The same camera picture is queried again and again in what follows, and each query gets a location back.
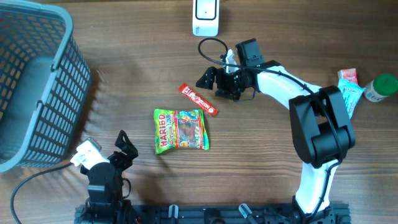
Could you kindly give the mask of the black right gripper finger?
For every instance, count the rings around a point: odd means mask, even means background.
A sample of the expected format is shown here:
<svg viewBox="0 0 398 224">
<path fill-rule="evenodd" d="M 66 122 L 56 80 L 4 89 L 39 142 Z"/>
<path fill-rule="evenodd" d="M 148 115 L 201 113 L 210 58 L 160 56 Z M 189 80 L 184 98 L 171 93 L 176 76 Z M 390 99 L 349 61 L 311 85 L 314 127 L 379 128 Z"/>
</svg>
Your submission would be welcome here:
<svg viewBox="0 0 398 224">
<path fill-rule="evenodd" d="M 215 96 L 226 98 L 227 100 L 233 100 L 234 102 L 238 102 L 243 92 L 244 89 L 242 88 L 238 88 L 237 90 L 218 89 L 215 92 Z"/>
<path fill-rule="evenodd" d="M 195 86 L 202 89 L 212 90 L 216 74 L 217 69 L 215 67 L 208 67 L 205 73 L 196 82 Z"/>
</svg>

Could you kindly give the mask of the small red white packet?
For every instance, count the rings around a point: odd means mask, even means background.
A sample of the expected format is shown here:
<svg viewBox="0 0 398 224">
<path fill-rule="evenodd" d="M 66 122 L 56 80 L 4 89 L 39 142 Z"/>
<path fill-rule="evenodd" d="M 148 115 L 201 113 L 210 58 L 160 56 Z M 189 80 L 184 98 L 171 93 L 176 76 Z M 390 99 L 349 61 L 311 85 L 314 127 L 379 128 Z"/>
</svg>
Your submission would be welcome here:
<svg viewBox="0 0 398 224">
<path fill-rule="evenodd" d="M 179 87 L 179 92 L 183 93 L 186 97 L 188 97 L 192 102 L 198 105 L 209 115 L 216 116 L 218 114 L 217 108 L 215 108 L 211 103 L 209 103 L 204 97 L 199 95 L 192 87 L 188 86 L 186 83 L 183 83 Z"/>
</svg>

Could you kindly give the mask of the green Haribo candy bag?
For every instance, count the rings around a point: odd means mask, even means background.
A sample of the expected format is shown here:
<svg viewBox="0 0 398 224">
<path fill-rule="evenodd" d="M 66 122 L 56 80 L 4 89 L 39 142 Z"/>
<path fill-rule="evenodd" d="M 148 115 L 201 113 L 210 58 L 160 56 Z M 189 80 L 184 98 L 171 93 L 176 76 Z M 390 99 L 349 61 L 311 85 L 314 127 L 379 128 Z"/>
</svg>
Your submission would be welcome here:
<svg viewBox="0 0 398 224">
<path fill-rule="evenodd" d="M 209 150 L 202 110 L 154 110 L 155 153 L 173 148 Z"/>
</svg>

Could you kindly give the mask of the small pink snack packet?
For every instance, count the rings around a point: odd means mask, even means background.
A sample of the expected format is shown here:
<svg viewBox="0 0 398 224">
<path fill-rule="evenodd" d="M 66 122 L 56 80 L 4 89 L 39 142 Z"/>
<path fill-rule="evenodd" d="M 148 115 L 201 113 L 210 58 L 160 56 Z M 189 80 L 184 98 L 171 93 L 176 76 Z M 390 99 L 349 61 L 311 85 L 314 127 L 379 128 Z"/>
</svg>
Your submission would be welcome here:
<svg viewBox="0 0 398 224">
<path fill-rule="evenodd" d="M 338 78 L 348 80 L 351 83 L 358 84 L 358 77 L 355 68 L 343 69 L 338 72 Z"/>
</svg>

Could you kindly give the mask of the white teal wipes pack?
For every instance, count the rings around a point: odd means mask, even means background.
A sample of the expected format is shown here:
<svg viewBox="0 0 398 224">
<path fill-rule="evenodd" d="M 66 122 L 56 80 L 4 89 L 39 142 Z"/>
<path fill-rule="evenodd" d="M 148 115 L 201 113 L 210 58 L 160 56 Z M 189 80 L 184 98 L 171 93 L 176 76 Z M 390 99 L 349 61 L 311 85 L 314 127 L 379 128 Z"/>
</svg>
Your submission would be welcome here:
<svg viewBox="0 0 398 224">
<path fill-rule="evenodd" d="M 342 92 L 349 118 L 352 118 L 354 109 L 365 88 L 362 88 L 359 85 L 345 79 L 339 79 L 338 88 Z"/>
</svg>

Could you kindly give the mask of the green lid jar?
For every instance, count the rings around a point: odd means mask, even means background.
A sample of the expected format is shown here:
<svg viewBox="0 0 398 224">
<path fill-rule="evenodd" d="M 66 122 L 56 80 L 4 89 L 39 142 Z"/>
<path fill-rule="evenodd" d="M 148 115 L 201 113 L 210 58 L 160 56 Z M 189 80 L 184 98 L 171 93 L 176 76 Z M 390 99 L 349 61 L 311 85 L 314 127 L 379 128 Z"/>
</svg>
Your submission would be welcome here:
<svg viewBox="0 0 398 224">
<path fill-rule="evenodd" d="M 371 102 L 379 102 L 397 91 L 397 78 L 383 73 L 365 86 L 364 96 Z"/>
</svg>

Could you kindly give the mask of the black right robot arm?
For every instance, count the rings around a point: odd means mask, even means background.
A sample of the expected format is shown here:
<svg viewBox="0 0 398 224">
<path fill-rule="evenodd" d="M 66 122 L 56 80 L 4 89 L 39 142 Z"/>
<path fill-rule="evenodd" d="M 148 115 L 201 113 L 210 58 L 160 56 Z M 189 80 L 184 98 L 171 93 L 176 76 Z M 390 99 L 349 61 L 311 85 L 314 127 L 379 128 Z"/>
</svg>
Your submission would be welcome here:
<svg viewBox="0 0 398 224">
<path fill-rule="evenodd" d="M 266 61 L 256 39 L 226 49 L 196 86 L 215 89 L 216 96 L 235 102 L 248 88 L 269 95 L 290 114 L 292 141 L 302 160 L 300 185 L 284 211 L 266 208 L 266 222 L 349 223 L 349 208 L 331 204 L 333 176 L 347 152 L 355 145 L 353 127 L 343 95 L 337 86 L 320 87 L 290 74 L 279 62 Z"/>
</svg>

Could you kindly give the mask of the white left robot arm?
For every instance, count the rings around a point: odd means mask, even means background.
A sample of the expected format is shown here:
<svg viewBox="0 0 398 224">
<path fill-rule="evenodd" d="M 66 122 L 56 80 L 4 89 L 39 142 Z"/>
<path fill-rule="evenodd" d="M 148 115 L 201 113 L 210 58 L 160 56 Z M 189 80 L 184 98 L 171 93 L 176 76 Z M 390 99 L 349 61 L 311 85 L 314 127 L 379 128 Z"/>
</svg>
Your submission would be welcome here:
<svg viewBox="0 0 398 224">
<path fill-rule="evenodd" d="M 120 150 L 91 169 L 82 167 L 81 173 L 88 177 L 89 197 L 85 204 L 75 209 L 75 223 L 133 223 L 141 222 L 131 201 L 123 195 L 123 185 L 131 182 L 122 177 L 122 172 L 132 166 L 138 151 L 121 130 L 114 143 Z"/>
</svg>

